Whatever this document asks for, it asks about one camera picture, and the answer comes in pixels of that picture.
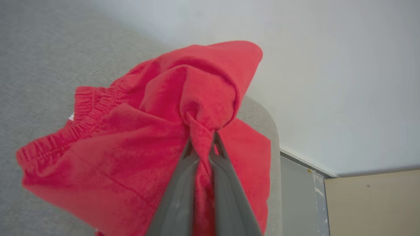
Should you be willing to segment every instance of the seam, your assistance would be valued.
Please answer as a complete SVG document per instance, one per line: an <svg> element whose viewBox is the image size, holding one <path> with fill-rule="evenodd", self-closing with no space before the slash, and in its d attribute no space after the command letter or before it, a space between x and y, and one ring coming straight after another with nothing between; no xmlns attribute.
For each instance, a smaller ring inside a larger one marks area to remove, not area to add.
<svg viewBox="0 0 420 236"><path fill-rule="evenodd" d="M78 157L81 161L85 162L86 164L90 165L91 167L93 167L95 170L99 171L101 174L103 174L104 176L108 177L112 182L116 183L117 185L119 185L120 187L124 188L125 190L135 194L137 197L139 197L141 200L144 201L144 203L149 206L150 208L154 209L155 206L152 206L144 197L142 197L140 195L140 193L138 193L136 190L122 184L121 182L119 182L118 180L114 179L112 176L108 175L107 173L105 173L104 171L102 171L100 168L94 166L93 164L91 164L90 162L88 162L87 160L85 160L84 158L80 157L79 155L77 155L75 152L69 150L69 152L72 152L73 155L75 155L76 157Z"/></svg>

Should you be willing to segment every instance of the red fabric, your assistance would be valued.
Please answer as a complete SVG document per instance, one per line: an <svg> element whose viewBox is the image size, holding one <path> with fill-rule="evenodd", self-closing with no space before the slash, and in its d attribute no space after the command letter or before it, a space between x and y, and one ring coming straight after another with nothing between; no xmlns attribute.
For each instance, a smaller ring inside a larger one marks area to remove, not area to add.
<svg viewBox="0 0 420 236"><path fill-rule="evenodd" d="M109 88L77 88L74 121L16 153L23 186L105 236L143 235L191 137L200 156L194 235L214 235L208 153L219 130L264 231L270 141L236 118L261 57L245 41L193 45L137 65Z"/></svg>

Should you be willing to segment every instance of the elastic waistband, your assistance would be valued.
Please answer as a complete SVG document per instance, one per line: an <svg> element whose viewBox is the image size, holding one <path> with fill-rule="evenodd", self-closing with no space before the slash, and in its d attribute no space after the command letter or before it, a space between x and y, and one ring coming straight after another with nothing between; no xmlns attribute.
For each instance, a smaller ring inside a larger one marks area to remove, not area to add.
<svg viewBox="0 0 420 236"><path fill-rule="evenodd" d="M120 78L109 88L78 87L75 94L74 121L57 132L38 138L16 152L23 169L43 168L61 157L77 140L88 138L102 118L121 102L124 95Z"/></svg>

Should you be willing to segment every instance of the wall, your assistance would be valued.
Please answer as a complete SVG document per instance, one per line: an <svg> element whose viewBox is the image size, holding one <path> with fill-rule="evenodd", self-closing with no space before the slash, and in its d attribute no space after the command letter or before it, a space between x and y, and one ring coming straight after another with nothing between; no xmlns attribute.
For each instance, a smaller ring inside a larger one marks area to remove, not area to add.
<svg viewBox="0 0 420 236"><path fill-rule="evenodd" d="M101 0L171 48L249 40L280 144L337 174L420 166L420 1Z"/></svg>

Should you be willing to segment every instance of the white baseboard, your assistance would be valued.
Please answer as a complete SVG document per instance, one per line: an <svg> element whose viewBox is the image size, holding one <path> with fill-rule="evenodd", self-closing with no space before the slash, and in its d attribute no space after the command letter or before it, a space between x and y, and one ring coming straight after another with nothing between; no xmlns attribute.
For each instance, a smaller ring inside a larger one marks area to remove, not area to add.
<svg viewBox="0 0 420 236"><path fill-rule="evenodd" d="M339 175L335 174L334 172L330 171L329 169L319 165L318 163L312 161L311 159L308 159L308 158L290 150L287 147L284 147L284 146L280 145L280 151L283 152L283 153L286 153L287 155L293 157L296 160L299 160L299 161L305 163L306 165L312 166L313 168L324 172L325 174L327 174L329 176L332 176L332 177L335 177L335 178L340 177Z"/></svg>

